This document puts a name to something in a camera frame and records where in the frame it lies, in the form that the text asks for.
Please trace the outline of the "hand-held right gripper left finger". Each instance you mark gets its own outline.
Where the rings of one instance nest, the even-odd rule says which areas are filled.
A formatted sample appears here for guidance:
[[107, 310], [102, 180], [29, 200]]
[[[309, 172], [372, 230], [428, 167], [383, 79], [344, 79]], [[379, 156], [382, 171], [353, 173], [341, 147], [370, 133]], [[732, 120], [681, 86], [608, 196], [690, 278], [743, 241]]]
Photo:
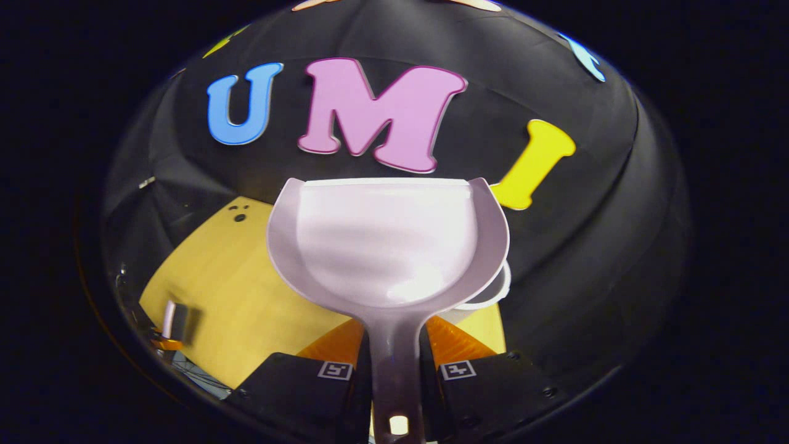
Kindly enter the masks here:
[[274, 352], [225, 402], [275, 442], [368, 442], [372, 373], [366, 330], [350, 319], [297, 354]]

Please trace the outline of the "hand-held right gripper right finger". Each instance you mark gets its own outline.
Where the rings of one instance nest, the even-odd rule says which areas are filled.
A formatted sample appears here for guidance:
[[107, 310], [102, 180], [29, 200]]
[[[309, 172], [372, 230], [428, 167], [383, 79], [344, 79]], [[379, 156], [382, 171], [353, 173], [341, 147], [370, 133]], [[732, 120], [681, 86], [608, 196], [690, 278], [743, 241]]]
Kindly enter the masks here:
[[427, 442], [510, 442], [560, 406], [558, 384], [519, 351], [494, 352], [437, 316], [419, 345]]

